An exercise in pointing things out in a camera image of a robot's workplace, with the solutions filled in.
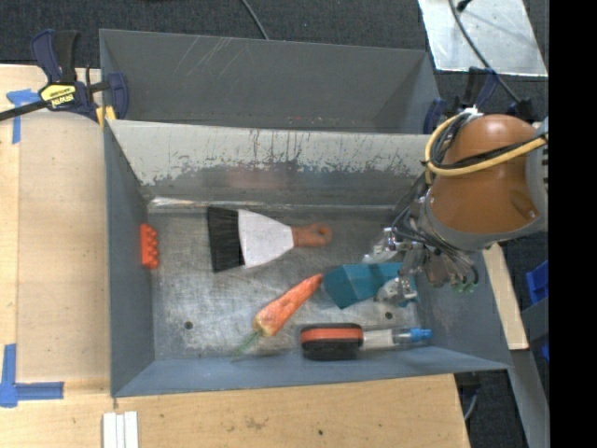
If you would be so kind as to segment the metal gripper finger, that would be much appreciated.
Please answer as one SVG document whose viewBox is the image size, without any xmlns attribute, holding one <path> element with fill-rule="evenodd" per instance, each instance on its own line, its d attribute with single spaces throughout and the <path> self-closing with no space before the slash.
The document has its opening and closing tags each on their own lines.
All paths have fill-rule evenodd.
<svg viewBox="0 0 597 448">
<path fill-rule="evenodd" d="M 408 279 L 396 277 L 379 288 L 374 296 L 374 301 L 405 306 L 415 301 L 417 297 L 418 292 Z"/>
<path fill-rule="evenodd" d="M 396 235 L 391 227 L 385 227 L 371 243 L 369 251 L 363 256 L 367 264 L 384 263 L 396 255 Z"/>
</svg>

